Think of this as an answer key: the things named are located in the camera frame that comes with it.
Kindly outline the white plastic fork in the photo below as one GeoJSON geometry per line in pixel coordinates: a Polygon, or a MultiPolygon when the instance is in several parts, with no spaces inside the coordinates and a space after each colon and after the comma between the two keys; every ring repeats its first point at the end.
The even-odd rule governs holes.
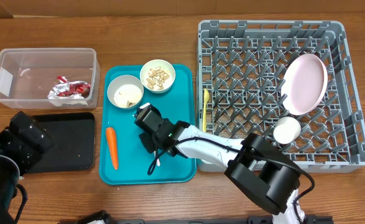
{"type": "Polygon", "coordinates": [[[160,167],[160,160],[159,159],[156,160],[156,166],[157,167],[160,167]]]}

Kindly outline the white bowl with peanuts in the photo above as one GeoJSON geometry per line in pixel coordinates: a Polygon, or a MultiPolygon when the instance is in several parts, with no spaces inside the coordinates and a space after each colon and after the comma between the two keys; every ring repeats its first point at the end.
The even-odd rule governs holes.
{"type": "Polygon", "coordinates": [[[167,61],[155,59],[145,63],[140,70],[140,80],[153,93],[165,93],[176,79],[174,67],[167,61]]]}

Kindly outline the yellow plastic spoon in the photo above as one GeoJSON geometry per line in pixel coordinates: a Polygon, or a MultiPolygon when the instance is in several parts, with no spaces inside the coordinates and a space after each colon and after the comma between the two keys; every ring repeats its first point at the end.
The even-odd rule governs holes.
{"type": "Polygon", "coordinates": [[[210,100],[210,93],[205,88],[203,90],[203,116],[202,116],[202,131],[206,132],[207,124],[206,124],[206,111],[207,111],[207,104],[210,100]]]}

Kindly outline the red silver foil wrapper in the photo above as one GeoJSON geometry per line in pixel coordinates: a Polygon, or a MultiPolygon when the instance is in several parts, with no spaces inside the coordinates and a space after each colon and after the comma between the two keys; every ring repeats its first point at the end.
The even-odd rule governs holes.
{"type": "Polygon", "coordinates": [[[69,82],[65,77],[58,76],[59,84],[56,84],[50,91],[50,96],[69,97],[69,96],[83,96],[90,92],[91,85],[86,81],[69,82]]]}

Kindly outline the white cup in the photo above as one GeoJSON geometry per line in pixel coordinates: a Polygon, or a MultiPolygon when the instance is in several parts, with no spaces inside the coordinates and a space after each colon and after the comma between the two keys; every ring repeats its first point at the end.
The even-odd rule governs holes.
{"type": "Polygon", "coordinates": [[[293,117],[283,117],[278,120],[273,130],[274,139],[280,144],[294,141],[301,132],[300,123],[293,117]]]}

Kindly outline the white round plate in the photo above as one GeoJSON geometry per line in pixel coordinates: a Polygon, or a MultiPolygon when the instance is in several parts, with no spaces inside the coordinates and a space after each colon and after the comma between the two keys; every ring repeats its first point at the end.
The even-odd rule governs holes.
{"type": "Polygon", "coordinates": [[[281,95],[283,106],[292,115],[302,115],[315,109],[325,95],[328,74],[325,64],[314,54],[297,57],[284,75],[281,95]]]}

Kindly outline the white napkin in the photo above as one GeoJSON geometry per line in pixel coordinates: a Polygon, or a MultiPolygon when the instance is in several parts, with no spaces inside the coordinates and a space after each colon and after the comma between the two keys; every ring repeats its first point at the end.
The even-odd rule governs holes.
{"type": "Polygon", "coordinates": [[[72,94],[70,96],[57,96],[54,91],[50,91],[47,98],[54,106],[61,107],[63,105],[87,105],[87,102],[81,93],[72,94]]]}

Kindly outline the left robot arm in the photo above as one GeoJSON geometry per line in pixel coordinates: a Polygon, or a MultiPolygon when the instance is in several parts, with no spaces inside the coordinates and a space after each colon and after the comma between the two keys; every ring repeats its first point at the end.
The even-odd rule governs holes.
{"type": "Polygon", "coordinates": [[[15,114],[0,132],[0,223],[17,223],[28,201],[20,178],[55,148],[55,141],[34,117],[15,114]]]}

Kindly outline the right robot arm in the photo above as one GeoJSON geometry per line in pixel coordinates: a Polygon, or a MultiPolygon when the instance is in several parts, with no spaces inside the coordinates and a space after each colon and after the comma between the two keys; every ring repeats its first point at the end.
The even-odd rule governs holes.
{"type": "Polygon", "coordinates": [[[302,223],[298,207],[302,174],[264,137],[250,133],[245,139],[228,139],[201,131],[184,121],[172,123],[157,108],[146,103],[134,115],[143,130],[139,138],[158,160],[165,153],[200,159],[224,169],[225,176],[252,202],[273,216],[273,222],[302,223]]]}

